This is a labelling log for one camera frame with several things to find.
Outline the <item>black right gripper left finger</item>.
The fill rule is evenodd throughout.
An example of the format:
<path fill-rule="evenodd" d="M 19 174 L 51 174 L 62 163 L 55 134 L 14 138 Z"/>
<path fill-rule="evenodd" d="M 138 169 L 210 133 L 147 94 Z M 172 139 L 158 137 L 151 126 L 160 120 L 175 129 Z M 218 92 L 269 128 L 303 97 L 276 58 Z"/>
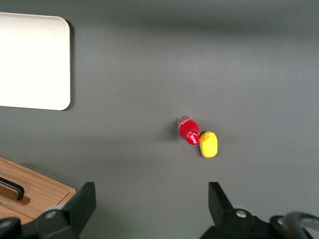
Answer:
<path fill-rule="evenodd" d="M 22 226 L 23 239 L 78 239 L 96 209 L 94 182 L 86 182 L 61 208 Z"/>

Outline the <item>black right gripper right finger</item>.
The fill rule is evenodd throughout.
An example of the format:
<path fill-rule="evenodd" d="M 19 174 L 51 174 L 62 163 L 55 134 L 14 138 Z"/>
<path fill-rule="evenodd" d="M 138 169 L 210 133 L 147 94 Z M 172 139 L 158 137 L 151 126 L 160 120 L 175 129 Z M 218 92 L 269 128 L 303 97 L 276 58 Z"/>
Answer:
<path fill-rule="evenodd" d="M 214 222 L 202 239 L 269 239 L 269 224 L 232 206 L 218 182 L 208 185 L 208 207 Z"/>

